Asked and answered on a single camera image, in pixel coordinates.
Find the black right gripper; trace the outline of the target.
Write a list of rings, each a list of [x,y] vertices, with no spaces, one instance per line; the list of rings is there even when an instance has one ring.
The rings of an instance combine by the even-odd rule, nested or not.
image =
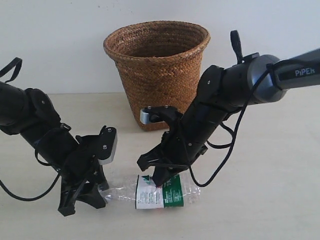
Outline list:
[[[140,155],[137,164],[142,171],[155,167],[153,182],[156,187],[166,186],[176,176],[182,187],[190,181],[188,165],[207,150],[205,142],[227,116],[227,112],[208,104],[191,104],[181,119],[169,128],[161,141]]]

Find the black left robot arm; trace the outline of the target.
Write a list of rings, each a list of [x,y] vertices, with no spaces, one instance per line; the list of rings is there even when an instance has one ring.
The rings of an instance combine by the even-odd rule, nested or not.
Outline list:
[[[103,165],[113,160],[114,127],[104,125],[98,134],[73,137],[47,94],[2,82],[0,130],[9,136],[21,135],[34,149],[35,158],[44,159],[39,163],[57,173],[54,182],[61,180],[57,210],[63,216],[75,214],[77,201],[95,209],[106,207],[99,188],[109,188]]]

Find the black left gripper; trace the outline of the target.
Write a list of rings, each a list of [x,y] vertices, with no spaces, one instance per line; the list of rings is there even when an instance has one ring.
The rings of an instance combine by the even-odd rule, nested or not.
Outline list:
[[[61,127],[53,128],[34,147],[35,156],[41,155],[61,176],[58,211],[63,216],[75,214],[76,201],[95,209],[106,207],[99,193],[110,189],[103,167],[81,151],[76,137]]]

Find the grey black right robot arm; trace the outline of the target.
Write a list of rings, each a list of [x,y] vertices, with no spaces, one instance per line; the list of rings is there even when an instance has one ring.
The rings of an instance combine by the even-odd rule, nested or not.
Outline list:
[[[239,56],[229,68],[212,65],[201,75],[185,112],[172,105],[141,109],[143,124],[164,122],[169,129],[158,145],[138,158],[137,165],[142,171],[154,167],[152,179],[161,186],[191,168],[207,151],[211,135],[230,116],[243,116],[248,106],[275,103],[290,89],[319,83],[319,49],[289,59],[254,53]]]

